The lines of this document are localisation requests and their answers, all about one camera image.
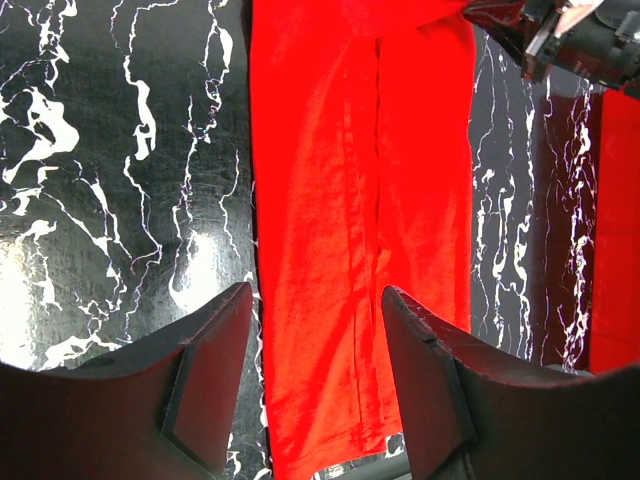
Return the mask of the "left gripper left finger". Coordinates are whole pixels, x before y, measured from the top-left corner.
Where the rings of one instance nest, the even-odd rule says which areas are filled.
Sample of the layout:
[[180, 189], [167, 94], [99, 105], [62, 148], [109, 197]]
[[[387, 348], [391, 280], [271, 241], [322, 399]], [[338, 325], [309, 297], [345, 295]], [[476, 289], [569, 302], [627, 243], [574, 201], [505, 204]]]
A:
[[5, 479], [213, 479], [226, 465], [252, 314], [237, 283], [74, 369], [1, 368]]

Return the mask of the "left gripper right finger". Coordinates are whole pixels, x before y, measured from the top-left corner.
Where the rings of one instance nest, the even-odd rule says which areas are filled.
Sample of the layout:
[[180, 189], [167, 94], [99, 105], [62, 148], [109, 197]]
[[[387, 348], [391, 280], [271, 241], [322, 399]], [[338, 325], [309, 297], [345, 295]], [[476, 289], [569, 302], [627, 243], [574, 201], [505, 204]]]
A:
[[639, 368], [577, 376], [507, 354], [408, 294], [382, 296], [416, 479], [635, 479]]

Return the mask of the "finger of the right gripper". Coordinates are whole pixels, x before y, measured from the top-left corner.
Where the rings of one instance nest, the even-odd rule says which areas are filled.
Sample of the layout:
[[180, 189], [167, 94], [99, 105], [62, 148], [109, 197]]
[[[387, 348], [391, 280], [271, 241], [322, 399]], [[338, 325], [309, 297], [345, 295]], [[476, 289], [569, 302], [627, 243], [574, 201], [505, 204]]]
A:
[[509, 55], [525, 51], [526, 21], [521, 12], [526, 0], [472, 0], [463, 10], [463, 17], [481, 28]]

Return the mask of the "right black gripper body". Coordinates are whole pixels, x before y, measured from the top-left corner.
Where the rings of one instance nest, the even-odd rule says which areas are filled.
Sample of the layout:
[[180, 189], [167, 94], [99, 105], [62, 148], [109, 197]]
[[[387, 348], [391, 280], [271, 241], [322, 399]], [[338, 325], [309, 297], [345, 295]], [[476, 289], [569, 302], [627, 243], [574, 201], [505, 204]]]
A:
[[522, 76], [558, 67], [611, 90], [639, 88], [637, 1], [527, 1]]

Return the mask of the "red t shirt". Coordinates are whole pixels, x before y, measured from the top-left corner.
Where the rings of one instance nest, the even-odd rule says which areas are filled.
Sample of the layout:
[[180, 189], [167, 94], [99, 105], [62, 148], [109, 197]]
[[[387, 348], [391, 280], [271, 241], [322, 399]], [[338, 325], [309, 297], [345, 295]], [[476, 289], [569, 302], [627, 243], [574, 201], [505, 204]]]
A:
[[250, 103], [274, 475], [401, 431], [385, 286], [471, 321], [475, 69], [461, 1], [257, 1]]

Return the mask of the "red plastic bin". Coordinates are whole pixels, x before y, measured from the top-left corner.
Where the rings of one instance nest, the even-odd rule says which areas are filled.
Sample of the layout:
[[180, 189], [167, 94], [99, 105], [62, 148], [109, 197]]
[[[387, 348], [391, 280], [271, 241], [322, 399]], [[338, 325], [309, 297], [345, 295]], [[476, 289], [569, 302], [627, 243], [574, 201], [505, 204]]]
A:
[[639, 360], [639, 102], [603, 98], [589, 368]]

